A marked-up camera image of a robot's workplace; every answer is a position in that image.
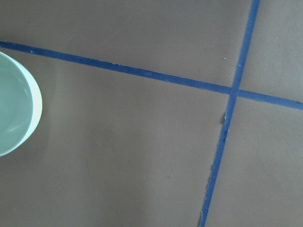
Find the green bowl far left side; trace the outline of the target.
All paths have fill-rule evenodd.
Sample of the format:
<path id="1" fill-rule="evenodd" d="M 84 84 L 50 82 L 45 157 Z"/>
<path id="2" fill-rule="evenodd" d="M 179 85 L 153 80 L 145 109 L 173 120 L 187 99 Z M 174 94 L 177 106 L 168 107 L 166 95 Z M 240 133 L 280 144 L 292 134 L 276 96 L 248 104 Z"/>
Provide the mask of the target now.
<path id="1" fill-rule="evenodd" d="M 0 155 L 4 156 L 35 131 L 43 101 L 32 74 L 18 61 L 0 53 Z"/>

